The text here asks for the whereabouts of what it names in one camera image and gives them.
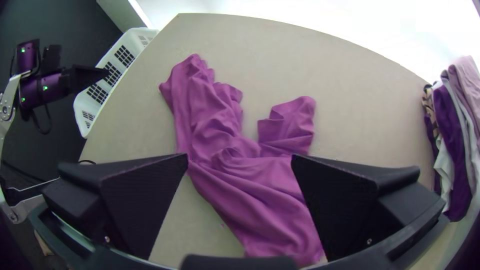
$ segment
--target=pink cloth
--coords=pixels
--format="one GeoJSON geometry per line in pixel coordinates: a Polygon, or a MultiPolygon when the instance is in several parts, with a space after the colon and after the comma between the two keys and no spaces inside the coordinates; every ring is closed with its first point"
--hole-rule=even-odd
{"type": "Polygon", "coordinates": [[[173,67],[159,90],[174,116],[177,151],[190,159],[187,173],[245,255],[317,262],[322,245],[290,165],[291,153],[307,154],[312,143],[315,101],[274,106],[258,121],[256,142],[242,136],[242,92],[214,82],[197,54],[173,67]]]}

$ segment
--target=white wall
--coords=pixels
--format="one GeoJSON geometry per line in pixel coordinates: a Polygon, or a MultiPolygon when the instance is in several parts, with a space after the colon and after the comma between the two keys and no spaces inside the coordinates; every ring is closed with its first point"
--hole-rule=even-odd
{"type": "Polygon", "coordinates": [[[480,17],[472,0],[137,2],[158,29],[178,13],[242,15],[314,29],[377,52],[430,82],[460,55],[480,55],[480,17]]]}
{"type": "Polygon", "coordinates": [[[146,27],[129,0],[96,0],[96,2],[122,32],[134,27],[146,27]]]}

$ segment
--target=screw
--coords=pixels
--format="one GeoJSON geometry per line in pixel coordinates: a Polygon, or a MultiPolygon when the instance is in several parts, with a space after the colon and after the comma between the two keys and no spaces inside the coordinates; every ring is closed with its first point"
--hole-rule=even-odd
{"type": "Polygon", "coordinates": [[[17,222],[17,221],[19,220],[19,219],[17,218],[17,215],[16,215],[15,213],[11,213],[11,214],[10,214],[10,219],[11,219],[11,221],[13,221],[13,222],[17,222]]]}

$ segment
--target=purple cloth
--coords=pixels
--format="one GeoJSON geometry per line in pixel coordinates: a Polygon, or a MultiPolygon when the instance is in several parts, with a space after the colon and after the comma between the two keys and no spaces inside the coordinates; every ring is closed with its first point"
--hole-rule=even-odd
{"type": "Polygon", "coordinates": [[[470,115],[480,149],[480,77],[475,61],[471,56],[460,57],[447,72],[451,88],[470,115]]]}
{"type": "Polygon", "coordinates": [[[452,222],[456,222],[465,217],[472,200],[467,179],[462,128],[452,97],[444,85],[433,91],[433,103],[438,128],[454,165],[455,181],[450,191],[450,207],[445,215],[452,222]]]}
{"type": "Polygon", "coordinates": [[[214,81],[197,54],[159,85],[175,123],[176,149],[187,173],[245,248],[246,256],[287,255],[317,262],[322,245],[290,165],[313,139],[315,101],[279,104],[258,121],[258,142],[242,136],[242,92],[214,81]]]}

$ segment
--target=beige tabletop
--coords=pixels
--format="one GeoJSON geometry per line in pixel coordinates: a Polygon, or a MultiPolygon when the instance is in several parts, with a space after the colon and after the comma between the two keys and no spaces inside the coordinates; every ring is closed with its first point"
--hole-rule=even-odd
{"type": "MultiPolygon", "coordinates": [[[[343,39],[233,15],[174,18],[108,97],[80,159],[105,163],[174,153],[173,117],[158,84],[194,53],[215,70],[217,81],[243,92],[247,137],[257,138],[257,120],[267,118],[273,105],[310,96],[317,102],[311,155],[382,167],[417,165],[419,181],[431,186],[432,150],[421,108],[426,81],[343,39]]],[[[447,228],[431,250],[444,252],[454,231],[454,226],[447,228]]],[[[240,257],[243,248],[185,176],[150,261],[178,267],[190,253],[240,257]]],[[[440,263],[435,253],[429,250],[424,256],[432,269],[440,263]]]]}

